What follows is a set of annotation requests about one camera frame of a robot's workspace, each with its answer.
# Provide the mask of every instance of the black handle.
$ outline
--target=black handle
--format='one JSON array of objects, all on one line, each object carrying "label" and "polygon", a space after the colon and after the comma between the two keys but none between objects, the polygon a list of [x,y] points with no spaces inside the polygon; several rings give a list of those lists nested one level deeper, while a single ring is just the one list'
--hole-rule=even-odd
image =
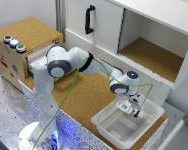
[{"label": "black handle", "polygon": [[90,8],[86,10],[86,23],[85,23],[85,31],[86,34],[92,33],[94,30],[90,28],[90,12],[95,10],[95,7],[90,5]]}]

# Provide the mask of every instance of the cardboard box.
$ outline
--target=cardboard box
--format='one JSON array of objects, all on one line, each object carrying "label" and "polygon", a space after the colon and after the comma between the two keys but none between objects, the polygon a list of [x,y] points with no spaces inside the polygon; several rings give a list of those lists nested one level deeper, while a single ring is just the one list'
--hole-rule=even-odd
[{"label": "cardboard box", "polygon": [[[4,44],[6,35],[18,39],[27,51],[17,53],[16,49]],[[22,91],[18,79],[23,81],[30,75],[27,57],[53,43],[63,43],[63,35],[34,17],[0,28],[0,74]]]}]

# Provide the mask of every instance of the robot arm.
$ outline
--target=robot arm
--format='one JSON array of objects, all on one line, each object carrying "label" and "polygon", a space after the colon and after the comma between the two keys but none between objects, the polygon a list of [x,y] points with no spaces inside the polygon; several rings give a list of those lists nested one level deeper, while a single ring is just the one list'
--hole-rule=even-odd
[{"label": "robot arm", "polygon": [[126,74],[120,68],[114,67],[107,62],[97,58],[104,67],[99,64],[93,55],[77,47],[72,48],[69,52],[60,44],[55,44],[47,54],[47,69],[49,74],[55,78],[61,78],[70,72],[71,68],[78,69],[82,60],[89,57],[80,68],[80,72],[86,75],[93,75],[98,70],[106,73],[109,78],[111,92],[115,93],[118,98],[117,107],[127,114],[138,116],[144,96],[138,91],[137,86],[126,86],[114,80],[104,69],[107,68],[109,73],[118,81],[128,85],[138,85],[138,74],[129,71]]}]

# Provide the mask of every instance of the cable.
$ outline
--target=cable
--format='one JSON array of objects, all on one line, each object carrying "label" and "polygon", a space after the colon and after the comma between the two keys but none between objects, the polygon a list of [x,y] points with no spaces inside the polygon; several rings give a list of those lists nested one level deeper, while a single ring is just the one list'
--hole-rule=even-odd
[{"label": "cable", "polygon": [[[71,92],[71,90],[72,90],[72,88],[73,88],[73,86],[74,86],[74,84],[75,84],[75,81],[76,81],[76,78],[77,78],[77,74],[79,73],[79,69],[81,68],[82,64],[83,64],[88,58],[89,58],[89,57],[87,57],[87,58],[85,58],[85,59],[83,59],[83,60],[81,61],[80,65],[79,65],[79,68],[77,69],[77,71],[76,71],[76,73],[75,73],[75,77],[74,77],[73,83],[72,83],[72,85],[70,86],[70,89],[69,89],[68,93],[66,94],[66,96],[65,96],[64,100],[62,101],[62,103],[60,104],[60,106],[59,106],[58,110],[56,111],[54,117],[53,117],[53,118],[51,119],[51,121],[47,124],[47,126],[45,127],[45,129],[42,131],[42,133],[40,134],[40,136],[39,136],[38,139],[36,140],[36,142],[35,142],[35,144],[34,144],[32,150],[35,148],[36,144],[38,143],[38,141],[39,141],[39,139],[41,138],[41,136],[43,135],[43,133],[46,131],[46,129],[49,127],[49,125],[52,123],[52,121],[56,118],[56,116],[57,116],[57,114],[59,113],[59,111],[60,111],[62,105],[64,104],[64,102],[65,102],[66,99],[68,98],[68,96],[69,96],[69,94],[70,94],[70,92]],[[149,84],[141,84],[141,85],[128,85],[128,84],[124,84],[124,83],[118,81],[116,78],[114,78],[114,77],[111,75],[111,73],[107,70],[107,68],[106,68],[98,59],[96,59],[96,58],[94,58],[94,59],[95,59],[100,65],[102,65],[102,67],[106,70],[106,72],[107,72],[114,80],[116,80],[116,81],[117,81],[118,83],[120,83],[120,84],[123,84],[123,85],[126,85],[126,86],[146,86],[146,85],[151,85],[151,87],[150,87],[150,89],[149,89],[147,95],[145,96],[145,99],[143,100],[143,103],[141,104],[141,108],[142,108],[142,107],[143,107],[143,104],[145,103],[145,100],[147,99],[147,97],[148,97],[150,91],[152,90],[153,84],[151,84],[151,83],[149,83]]]}]

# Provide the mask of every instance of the cabinet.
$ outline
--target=cabinet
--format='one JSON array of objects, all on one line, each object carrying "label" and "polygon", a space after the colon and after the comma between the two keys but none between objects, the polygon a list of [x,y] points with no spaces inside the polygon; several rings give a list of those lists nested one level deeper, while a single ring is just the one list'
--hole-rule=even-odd
[{"label": "cabinet", "polygon": [[[90,4],[99,5],[99,10],[104,11],[95,10],[94,14],[99,14],[91,16],[91,27],[96,32],[86,35],[85,11],[81,12],[80,7],[86,9]],[[68,0],[67,8],[67,33],[74,33],[101,49],[102,53],[120,59],[126,63],[124,70],[133,68],[143,76],[141,78],[151,78],[149,82],[156,80],[172,89],[188,76],[187,3],[176,0],[97,0],[77,4]],[[83,16],[82,19],[74,18],[74,12]],[[96,53],[96,49],[88,47],[85,50]]]},{"label": "cabinet", "polygon": [[[94,32],[85,33],[85,15],[90,5],[90,28]],[[78,34],[94,45],[117,53],[123,8],[107,0],[67,0],[67,29]]]}]

